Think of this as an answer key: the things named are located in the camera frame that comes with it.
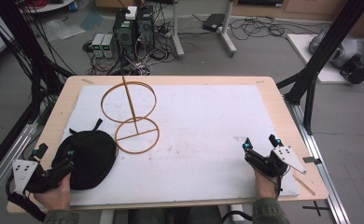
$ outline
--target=wooden cabinet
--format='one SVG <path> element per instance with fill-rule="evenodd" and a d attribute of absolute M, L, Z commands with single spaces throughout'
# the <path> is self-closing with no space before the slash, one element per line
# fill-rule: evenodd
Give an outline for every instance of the wooden cabinet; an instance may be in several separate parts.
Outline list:
<path fill-rule="evenodd" d="M 280 19 L 333 21 L 346 0 L 284 0 L 281 7 L 233 6 L 233 15 L 268 16 Z"/>

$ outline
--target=table leg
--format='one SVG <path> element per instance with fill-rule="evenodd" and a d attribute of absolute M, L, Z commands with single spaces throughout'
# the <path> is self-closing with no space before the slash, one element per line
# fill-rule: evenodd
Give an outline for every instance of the table leg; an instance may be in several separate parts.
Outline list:
<path fill-rule="evenodd" d="M 178 0 L 174 0 L 174 29 L 173 29 L 173 41 L 176 49 L 177 59 L 181 60 L 185 56 L 185 52 L 182 49 L 181 42 L 178 37 Z"/>
<path fill-rule="evenodd" d="M 229 52 L 231 53 L 231 57 L 234 56 L 234 54 L 237 52 L 237 48 L 234 46 L 234 44 L 231 42 L 231 39 L 228 36 L 228 27 L 231 18 L 231 10 L 233 2 L 234 0 L 228 0 L 225 12 L 225 22 L 222 28 L 220 27 L 218 28 L 218 30 L 220 31 L 220 36 L 225 41 L 225 44 L 228 47 Z"/>
<path fill-rule="evenodd" d="M 100 224 L 113 224 L 115 210 L 103 210 L 101 213 Z"/>

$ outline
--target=human hand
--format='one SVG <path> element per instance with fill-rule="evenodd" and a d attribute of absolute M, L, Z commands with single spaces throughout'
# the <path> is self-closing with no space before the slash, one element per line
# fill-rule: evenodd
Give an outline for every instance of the human hand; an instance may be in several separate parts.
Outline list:
<path fill-rule="evenodd" d="M 42 203 L 48 211 L 69 209 L 71 202 L 70 178 L 71 174 L 63 178 L 58 188 L 50 189 L 45 193 L 35 193 L 34 198 Z"/>
<path fill-rule="evenodd" d="M 275 177 L 268 177 L 263 175 L 261 172 L 255 171 L 255 178 L 256 178 L 256 189 L 259 198 L 275 198 L 276 195 L 276 185 Z"/>

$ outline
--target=camouflage sleeve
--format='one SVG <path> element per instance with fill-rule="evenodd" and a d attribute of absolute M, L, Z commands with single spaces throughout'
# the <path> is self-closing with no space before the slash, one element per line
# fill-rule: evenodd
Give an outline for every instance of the camouflage sleeve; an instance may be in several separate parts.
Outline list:
<path fill-rule="evenodd" d="M 79 214 L 66 210 L 51 211 L 46 215 L 45 224 L 78 224 Z"/>
<path fill-rule="evenodd" d="M 279 202 L 272 198 L 256 200 L 252 205 L 254 224 L 289 224 Z"/>

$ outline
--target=white board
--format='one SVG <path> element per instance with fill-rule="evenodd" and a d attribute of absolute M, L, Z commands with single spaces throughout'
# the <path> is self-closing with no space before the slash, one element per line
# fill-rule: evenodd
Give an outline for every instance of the white board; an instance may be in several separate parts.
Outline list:
<path fill-rule="evenodd" d="M 314 37 L 316 37 L 316 35 L 287 35 L 290 44 L 299 53 L 305 63 L 308 63 L 311 59 L 312 54 L 308 50 L 308 47 Z M 349 82 L 340 75 L 340 69 L 334 67 L 331 63 L 325 64 L 318 75 L 318 81 L 321 84 L 349 84 Z"/>
<path fill-rule="evenodd" d="M 119 125 L 107 119 L 100 106 L 110 88 L 82 89 L 63 139 L 70 134 L 69 128 L 91 130 L 98 118 L 104 121 L 99 129 L 114 136 Z M 71 205 L 255 198 L 255 177 L 244 159 L 242 143 L 249 136 L 254 149 L 268 156 L 273 148 L 268 137 L 271 133 L 276 136 L 258 88 L 246 85 L 154 85 L 152 88 L 158 102 L 149 118 L 160 127 L 158 144 L 138 155 L 120 151 L 105 180 L 94 189 L 74 190 Z M 154 98 L 140 86 L 129 86 L 129 90 L 136 116 L 141 116 L 139 113 L 148 111 Z M 127 114 L 125 118 L 129 117 L 126 98 L 109 94 L 105 111 L 116 115 L 115 108 L 122 116 Z M 281 195 L 299 194 L 291 173 L 283 178 L 283 190 Z"/>

